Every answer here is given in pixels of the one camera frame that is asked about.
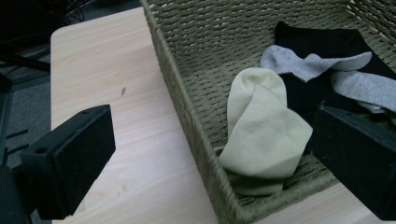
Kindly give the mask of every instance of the dark floor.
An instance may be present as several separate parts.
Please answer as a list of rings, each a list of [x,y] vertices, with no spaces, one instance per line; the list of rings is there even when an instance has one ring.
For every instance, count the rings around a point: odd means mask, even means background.
[[[140,7],[137,0],[93,0],[87,2],[86,6],[67,16],[69,24]],[[50,51],[45,55],[39,55],[41,51],[49,48],[50,44],[44,44],[24,50],[20,52],[20,55],[37,55],[40,61],[50,63]],[[7,157],[7,165],[15,167],[21,162],[19,158],[21,149],[29,147],[50,131],[50,79],[48,78],[50,76],[48,76],[49,73],[43,71],[18,66],[2,67],[0,73],[14,83],[21,82],[24,78],[35,80],[28,82],[28,85],[20,85],[11,94],[9,116],[6,122],[7,139],[4,145],[8,153],[16,151]],[[33,223],[50,223],[50,221],[40,220],[37,212],[34,212],[32,217]]]

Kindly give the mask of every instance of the woven basket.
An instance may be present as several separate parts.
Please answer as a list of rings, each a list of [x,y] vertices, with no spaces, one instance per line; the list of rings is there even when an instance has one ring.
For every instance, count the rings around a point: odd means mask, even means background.
[[[233,192],[214,147],[227,143],[226,104],[233,78],[260,65],[279,21],[317,29],[359,29],[396,71],[393,0],[143,0],[163,77],[220,223],[250,223],[337,182],[304,155],[282,192],[269,197]]]

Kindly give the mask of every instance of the black cloth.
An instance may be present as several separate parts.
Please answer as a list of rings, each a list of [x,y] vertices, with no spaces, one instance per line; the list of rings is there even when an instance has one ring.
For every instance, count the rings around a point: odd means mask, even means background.
[[[279,22],[276,26],[275,38],[276,45],[293,50],[300,58],[305,58],[311,53],[315,53],[321,58],[345,58],[371,51],[373,53],[371,61],[359,71],[396,79],[393,71],[364,42],[358,30],[305,29]],[[316,111],[321,104],[353,113],[367,111],[354,100],[348,99],[332,89],[331,74],[332,70],[330,69],[307,83],[303,83],[293,76],[283,76],[288,94],[288,108],[296,111],[311,126],[314,124]]]

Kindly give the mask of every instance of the light wood tabletop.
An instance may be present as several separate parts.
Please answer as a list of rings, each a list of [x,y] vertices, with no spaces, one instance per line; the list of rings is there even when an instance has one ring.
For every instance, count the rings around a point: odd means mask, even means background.
[[[116,152],[77,212],[54,223],[217,223],[160,72],[143,9],[51,38],[52,129],[110,104]],[[259,223],[382,223],[337,184]]]

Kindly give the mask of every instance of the woven texture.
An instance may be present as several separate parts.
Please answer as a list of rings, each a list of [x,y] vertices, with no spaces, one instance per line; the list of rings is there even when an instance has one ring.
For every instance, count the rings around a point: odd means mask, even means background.
[[[233,78],[260,66],[279,21],[316,29],[359,29],[396,71],[395,2],[347,0],[143,0],[166,85],[220,223],[251,223],[336,183],[317,159],[304,155],[281,193],[233,192],[213,152],[227,143],[226,104]]]

